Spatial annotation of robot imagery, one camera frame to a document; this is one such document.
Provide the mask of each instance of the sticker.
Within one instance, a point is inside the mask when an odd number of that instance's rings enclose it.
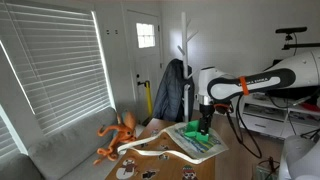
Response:
[[[140,146],[141,146],[141,148],[147,147],[147,146],[148,146],[148,143],[143,143],[143,144],[141,144]]]
[[[128,158],[123,161],[122,166],[117,170],[118,179],[128,179],[135,174],[137,165],[133,158]]]
[[[182,180],[198,180],[196,172],[190,165],[185,165],[182,168]]]
[[[159,129],[153,129],[151,131],[151,137],[156,136],[159,133]]]
[[[165,155],[165,154],[161,154],[158,156],[159,160],[169,160],[169,156]]]
[[[167,146],[167,145],[160,145],[161,146],[161,148],[163,149],[163,150],[169,150],[169,147]]]
[[[144,172],[142,174],[142,179],[143,180],[151,179],[153,176],[155,176],[157,174],[158,171],[159,170],[153,170],[153,169],[147,170],[146,172]]]

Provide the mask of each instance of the drawer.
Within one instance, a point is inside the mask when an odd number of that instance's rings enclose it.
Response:
[[[303,134],[303,133],[307,133],[313,130],[318,129],[319,127],[317,126],[308,126],[308,125],[302,125],[302,124],[296,124],[296,123],[292,123],[294,130],[296,131],[297,135]],[[284,130],[282,132],[281,137],[283,138],[287,138],[288,136],[293,136],[294,132],[292,130],[291,124],[290,122],[287,122],[285,124]]]
[[[242,114],[242,119],[248,129],[264,134],[269,134],[272,136],[280,137],[282,129],[284,128],[284,123],[282,122],[251,116],[247,114]]]

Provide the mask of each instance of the black jacket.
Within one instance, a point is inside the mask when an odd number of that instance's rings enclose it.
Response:
[[[194,82],[192,77],[188,80],[183,78],[183,62],[173,59],[161,80],[157,97],[154,103],[153,117],[167,121],[182,122],[184,116],[183,93],[185,84],[189,89],[189,120],[192,116],[194,102]]]

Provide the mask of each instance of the window blinds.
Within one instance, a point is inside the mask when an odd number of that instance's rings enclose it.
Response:
[[[111,105],[91,12],[0,3],[1,36],[44,134]]]
[[[11,137],[11,134],[0,117],[0,162],[20,153],[17,145]]]

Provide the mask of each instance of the table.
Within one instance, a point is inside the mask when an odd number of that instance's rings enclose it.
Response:
[[[144,131],[138,137],[139,139],[148,138],[151,136],[151,132],[154,129],[158,129],[159,131],[174,125],[174,122],[163,121],[159,119],[152,119],[148,126],[144,129]],[[168,134],[163,133],[160,138],[153,140],[148,143],[148,146],[141,148],[140,146],[137,149],[160,149],[161,145],[167,145],[169,149],[177,150],[180,152],[184,152],[178,145],[171,140]],[[141,156],[134,150],[127,150],[126,154],[122,156],[116,166],[112,169],[109,175],[106,177],[106,180],[117,179],[116,172],[122,166],[123,161],[126,159],[133,157],[135,159],[135,164],[137,165],[135,171],[138,171],[136,175],[132,176],[130,179],[142,179],[142,174],[147,170],[154,169],[159,170],[156,172],[156,175],[152,177],[152,180],[163,180],[163,179],[174,179],[179,180],[182,179],[182,169],[185,165],[190,165],[193,167],[196,172],[196,176],[199,180],[204,179],[215,179],[215,157],[207,159],[201,164],[192,164],[184,159],[181,159],[175,155],[167,153],[169,156],[169,160],[159,160],[157,156]]]

